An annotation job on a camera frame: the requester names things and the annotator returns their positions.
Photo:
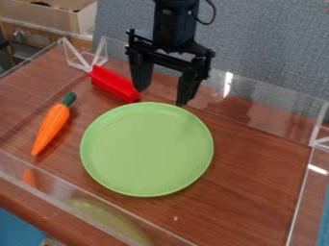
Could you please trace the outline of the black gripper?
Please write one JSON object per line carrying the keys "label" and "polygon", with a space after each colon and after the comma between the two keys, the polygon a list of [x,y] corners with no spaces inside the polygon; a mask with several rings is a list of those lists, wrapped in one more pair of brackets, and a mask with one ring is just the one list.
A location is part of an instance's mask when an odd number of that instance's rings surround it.
{"label": "black gripper", "polygon": [[155,65],[179,71],[176,105],[183,107],[195,97],[199,85],[210,76],[214,50],[206,48],[194,39],[180,47],[160,46],[154,43],[151,33],[128,29],[126,55],[130,60],[132,84],[144,91],[151,83]]}

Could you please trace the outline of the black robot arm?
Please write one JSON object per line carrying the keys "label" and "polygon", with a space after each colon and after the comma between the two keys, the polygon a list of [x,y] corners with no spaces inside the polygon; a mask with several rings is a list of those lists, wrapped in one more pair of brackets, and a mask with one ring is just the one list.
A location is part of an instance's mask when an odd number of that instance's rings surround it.
{"label": "black robot arm", "polygon": [[152,32],[128,29],[126,55],[134,87],[144,91],[151,84],[152,68],[160,65],[180,72],[176,105],[183,107],[195,97],[199,85],[210,77],[215,52],[200,45],[194,37],[199,0],[152,0]]}

